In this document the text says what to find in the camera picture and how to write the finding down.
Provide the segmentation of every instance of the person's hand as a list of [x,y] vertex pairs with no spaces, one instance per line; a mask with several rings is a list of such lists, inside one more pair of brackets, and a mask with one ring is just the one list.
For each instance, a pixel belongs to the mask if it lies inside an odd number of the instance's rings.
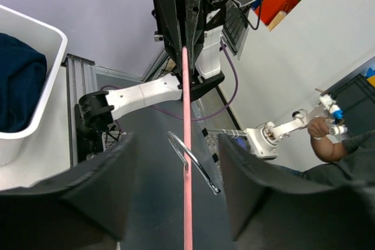
[[325,117],[316,117],[310,121],[307,126],[307,131],[314,138],[323,138],[329,134],[329,128],[327,125],[327,118]]

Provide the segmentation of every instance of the black crate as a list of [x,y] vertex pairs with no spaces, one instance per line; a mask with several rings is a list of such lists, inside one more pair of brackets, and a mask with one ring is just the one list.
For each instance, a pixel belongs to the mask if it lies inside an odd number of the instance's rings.
[[349,135],[354,137],[375,129],[375,87],[361,74],[343,86],[332,89],[344,111]]

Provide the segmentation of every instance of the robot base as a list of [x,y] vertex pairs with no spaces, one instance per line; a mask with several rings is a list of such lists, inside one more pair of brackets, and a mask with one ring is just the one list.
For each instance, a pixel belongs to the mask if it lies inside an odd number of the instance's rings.
[[251,146],[251,153],[255,154],[258,158],[273,160],[278,156],[276,145],[270,143],[264,137],[264,129],[248,128],[244,132]]

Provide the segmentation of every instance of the keyboard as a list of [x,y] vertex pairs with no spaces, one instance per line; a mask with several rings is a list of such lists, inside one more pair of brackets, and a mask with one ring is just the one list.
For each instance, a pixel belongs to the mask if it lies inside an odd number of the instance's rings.
[[223,34],[227,39],[229,48],[234,55],[238,53],[241,45],[241,35],[246,31],[247,22],[244,20],[241,11],[233,4],[232,1],[226,3],[227,13],[226,22],[223,28]]

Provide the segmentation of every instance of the person's arm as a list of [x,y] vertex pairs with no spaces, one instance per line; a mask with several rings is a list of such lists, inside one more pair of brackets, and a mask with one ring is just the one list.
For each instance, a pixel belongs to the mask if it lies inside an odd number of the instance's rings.
[[329,134],[329,128],[326,124],[326,118],[317,117],[311,120],[308,125],[308,132],[311,136],[311,146],[316,156],[324,162],[339,161],[346,156],[349,151],[343,143],[332,143],[326,135]]

